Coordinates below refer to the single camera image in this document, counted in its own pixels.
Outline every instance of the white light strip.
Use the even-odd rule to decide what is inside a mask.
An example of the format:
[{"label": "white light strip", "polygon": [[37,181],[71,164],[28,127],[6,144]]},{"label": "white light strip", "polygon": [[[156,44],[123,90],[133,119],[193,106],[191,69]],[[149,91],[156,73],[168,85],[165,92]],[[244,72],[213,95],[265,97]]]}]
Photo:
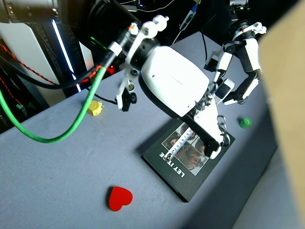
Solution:
[{"label": "white light strip", "polygon": [[[56,33],[57,39],[59,41],[59,44],[61,45],[61,50],[63,52],[63,55],[65,56],[66,62],[68,64],[68,67],[71,70],[71,72],[74,72],[74,70],[72,68],[72,65],[71,65],[71,62],[70,62],[70,59],[68,57],[67,51],[65,49],[65,46],[63,45],[63,42],[62,42],[62,39],[61,39],[61,35],[60,35],[59,31],[58,31],[57,25],[56,25],[54,20],[52,20],[52,25],[53,25],[53,28],[55,30],[55,33]],[[77,87],[77,90],[80,92],[81,91],[80,86],[76,85],[76,87]]]}]

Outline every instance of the red heart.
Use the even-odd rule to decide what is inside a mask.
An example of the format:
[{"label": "red heart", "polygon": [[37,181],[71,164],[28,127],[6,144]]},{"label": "red heart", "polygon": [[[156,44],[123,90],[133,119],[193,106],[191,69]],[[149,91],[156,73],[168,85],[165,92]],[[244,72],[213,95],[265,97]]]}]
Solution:
[{"label": "red heart", "polygon": [[112,211],[119,211],[123,205],[132,202],[132,193],[122,187],[113,187],[109,198],[109,207]]}]

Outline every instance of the gray wall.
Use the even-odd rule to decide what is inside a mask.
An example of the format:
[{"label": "gray wall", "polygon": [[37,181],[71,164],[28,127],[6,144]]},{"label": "gray wall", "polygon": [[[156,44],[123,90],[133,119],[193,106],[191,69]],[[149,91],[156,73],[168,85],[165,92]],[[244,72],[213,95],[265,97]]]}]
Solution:
[{"label": "gray wall", "polygon": [[233,229],[300,229],[280,150],[272,157]]}]

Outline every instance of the gray table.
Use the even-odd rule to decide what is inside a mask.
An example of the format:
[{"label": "gray table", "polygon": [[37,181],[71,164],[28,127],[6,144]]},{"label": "gray table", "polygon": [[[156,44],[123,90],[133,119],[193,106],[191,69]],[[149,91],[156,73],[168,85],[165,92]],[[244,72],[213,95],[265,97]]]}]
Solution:
[{"label": "gray table", "polygon": [[[206,39],[208,53],[220,47]],[[173,46],[211,78],[204,67],[200,33]],[[227,77],[245,78],[233,58]],[[113,98],[123,72],[102,82],[98,93]],[[86,115],[66,140],[45,145],[16,128],[0,135],[0,228],[230,228],[272,156],[276,142],[262,84],[244,105],[219,106],[234,144],[190,203],[183,203],[140,158],[172,120],[136,84],[138,103],[127,113],[104,103],[100,116]],[[78,93],[24,122],[43,137],[66,130],[87,91]],[[250,117],[243,130],[238,117]],[[129,189],[131,205],[107,207],[111,186]]]}]

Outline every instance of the green cap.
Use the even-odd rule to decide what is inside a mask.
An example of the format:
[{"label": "green cap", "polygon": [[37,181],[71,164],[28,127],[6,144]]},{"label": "green cap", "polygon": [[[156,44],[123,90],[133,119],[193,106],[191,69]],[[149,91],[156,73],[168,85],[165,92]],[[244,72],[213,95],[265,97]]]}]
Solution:
[{"label": "green cap", "polygon": [[249,126],[252,125],[252,120],[251,118],[244,118],[240,121],[239,126],[243,129],[248,128]]}]

